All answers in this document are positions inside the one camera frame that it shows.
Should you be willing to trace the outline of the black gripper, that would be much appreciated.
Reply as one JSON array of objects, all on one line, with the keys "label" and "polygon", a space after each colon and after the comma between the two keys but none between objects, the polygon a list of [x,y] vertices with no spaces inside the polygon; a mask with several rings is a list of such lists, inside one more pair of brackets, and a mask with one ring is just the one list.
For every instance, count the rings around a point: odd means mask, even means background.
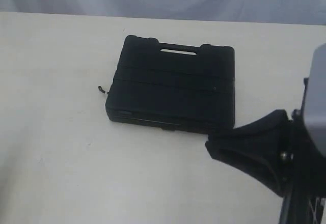
[{"label": "black gripper", "polygon": [[211,134],[205,143],[212,159],[283,196],[279,223],[322,223],[324,214],[325,158],[305,129],[302,113],[294,110],[291,124],[287,112],[277,109],[250,124]]}]

